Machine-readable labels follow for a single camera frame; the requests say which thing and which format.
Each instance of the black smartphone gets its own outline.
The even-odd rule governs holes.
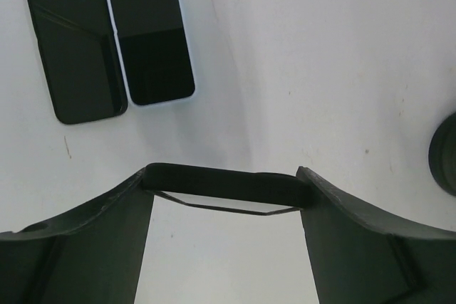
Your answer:
[[[195,82],[179,0],[108,0],[130,99],[190,97]]]
[[[56,117],[78,124],[128,102],[106,0],[28,0]]]

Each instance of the white table surface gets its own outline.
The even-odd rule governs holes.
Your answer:
[[[456,199],[427,163],[432,134],[456,111],[456,0],[181,2],[198,96],[65,126],[26,0],[0,0],[0,231],[77,206],[150,162],[288,174],[303,165],[456,230]],[[298,213],[156,199],[136,303],[317,302]]]

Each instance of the black phone case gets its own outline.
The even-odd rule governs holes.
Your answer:
[[[56,117],[115,117],[128,102],[106,0],[28,0]]]

